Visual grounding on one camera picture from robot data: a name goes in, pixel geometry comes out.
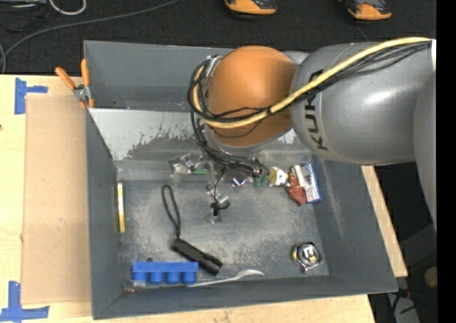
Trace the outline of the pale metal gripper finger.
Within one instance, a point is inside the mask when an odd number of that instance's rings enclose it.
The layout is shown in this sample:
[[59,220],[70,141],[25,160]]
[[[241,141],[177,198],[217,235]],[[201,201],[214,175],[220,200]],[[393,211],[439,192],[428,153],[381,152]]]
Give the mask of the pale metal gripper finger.
[[213,162],[204,155],[185,153],[171,158],[170,169],[170,179],[175,185],[192,180],[214,183]]
[[205,220],[210,224],[222,221],[222,211],[226,210],[229,205],[229,196],[218,191],[217,186],[213,185],[208,191],[210,212]]

